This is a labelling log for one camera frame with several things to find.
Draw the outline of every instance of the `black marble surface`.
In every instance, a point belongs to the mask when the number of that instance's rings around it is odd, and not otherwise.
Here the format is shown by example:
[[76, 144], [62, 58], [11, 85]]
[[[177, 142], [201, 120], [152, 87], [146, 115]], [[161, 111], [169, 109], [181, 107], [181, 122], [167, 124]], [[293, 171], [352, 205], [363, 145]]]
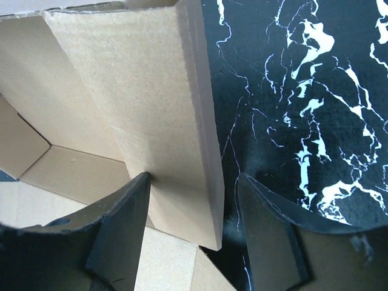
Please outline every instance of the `black marble surface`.
[[226, 184], [223, 248], [253, 290], [236, 183], [246, 172], [323, 217], [388, 222], [388, 1], [202, 0]]

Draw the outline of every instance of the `black and white marble pattern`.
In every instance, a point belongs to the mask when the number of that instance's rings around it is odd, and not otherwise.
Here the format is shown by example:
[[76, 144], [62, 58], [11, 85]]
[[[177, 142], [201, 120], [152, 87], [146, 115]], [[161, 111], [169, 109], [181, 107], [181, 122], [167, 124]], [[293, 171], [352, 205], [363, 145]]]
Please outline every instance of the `black and white marble pattern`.
[[209, 255], [251, 290], [241, 172], [326, 218], [388, 222], [388, 2], [202, 6], [226, 182], [224, 247]]

